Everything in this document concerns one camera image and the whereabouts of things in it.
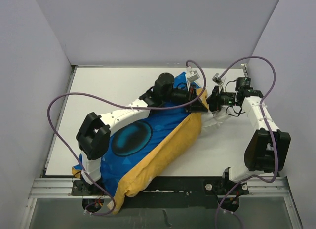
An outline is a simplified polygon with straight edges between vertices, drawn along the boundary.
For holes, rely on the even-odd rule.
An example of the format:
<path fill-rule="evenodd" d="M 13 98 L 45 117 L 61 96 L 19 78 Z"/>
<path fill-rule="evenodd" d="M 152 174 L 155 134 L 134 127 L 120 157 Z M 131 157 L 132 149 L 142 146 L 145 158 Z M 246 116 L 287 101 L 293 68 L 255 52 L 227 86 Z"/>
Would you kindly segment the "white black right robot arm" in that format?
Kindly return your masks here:
<path fill-rule="evenodd" d="M 245 113 L 253 128 L 253 136 L 244 153 L 244 163 L 225 170 L 220 181 L 220 189 L 231 194 L 237 189 L 237 182 L 245 182 L 251 177 L 262 179 L 265 173 L 273 176 L 283 169 L 291 137 L 272 120 L 261 91 L 253 89 L 251 79 L 239 77 L 234 92 L 224 92 L 221 86 L 215 86 L 207 103 L 211 111 L 221 111 L 238 106 Z"/>

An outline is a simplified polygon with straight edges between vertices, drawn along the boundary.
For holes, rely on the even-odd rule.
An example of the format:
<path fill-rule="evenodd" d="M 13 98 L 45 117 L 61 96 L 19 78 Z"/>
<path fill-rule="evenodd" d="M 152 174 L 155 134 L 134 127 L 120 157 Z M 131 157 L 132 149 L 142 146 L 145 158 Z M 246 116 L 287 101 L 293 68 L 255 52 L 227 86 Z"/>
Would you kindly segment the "blue yellow Mickey pillowcase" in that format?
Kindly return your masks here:
<path fill-rule="evenodd" d="M 185 74 L 174 76 L 174 86 L 184 89 Z M 205 86 L 194 82 L 197 94 L 207 107 Z M 124 196 L 133 197 L 144 190 L 173 160 L 183 154 L 198 138 L 203 113 L 190 113 L 184 107 L 161 112 L 124 127 L 110 138 L 108 151 L 101 157 L 101 179 L 88 186 L 82 180 L 82 154 L 78 167 L 81 180 L 111 198 L 107 207 L 117 214 Z"/>

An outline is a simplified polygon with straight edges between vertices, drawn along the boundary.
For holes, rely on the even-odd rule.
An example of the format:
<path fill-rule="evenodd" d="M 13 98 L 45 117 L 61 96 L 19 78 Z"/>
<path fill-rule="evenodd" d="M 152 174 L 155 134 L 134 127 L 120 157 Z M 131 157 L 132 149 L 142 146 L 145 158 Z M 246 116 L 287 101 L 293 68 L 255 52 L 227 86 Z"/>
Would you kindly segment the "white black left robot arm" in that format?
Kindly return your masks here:
<path fill-rule="evenodd" d="M 101 157 L 108 151 L 110 138 L 130 124 L 148 118 L 152 111 L 184 107 L 188 112 L 205 112 L 206 106 L 196 92 L 196 71 L 185 73 L 184 89 L 174 86 L 174 76 L 162 73 L 154 86 L 126 107 L 97 115 L 92 112 L 84 119 L 77 135 L 82 154 L 83 189 L 90 195 L 99 192 L 101 183 Z"/>

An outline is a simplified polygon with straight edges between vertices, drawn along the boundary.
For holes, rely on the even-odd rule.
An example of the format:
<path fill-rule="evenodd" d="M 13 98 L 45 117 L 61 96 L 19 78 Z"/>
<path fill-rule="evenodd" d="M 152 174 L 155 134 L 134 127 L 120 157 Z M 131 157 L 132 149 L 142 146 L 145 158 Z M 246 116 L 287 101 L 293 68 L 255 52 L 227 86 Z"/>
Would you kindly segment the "white pillow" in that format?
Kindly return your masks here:
<path fill-rule="evenodd" d="M 231 116 L 226 113 L 225 109 L 215 112 L 208 111 L 201 116 L 202 130 L 208 131 L 220 127 L 230 117 Z"/>

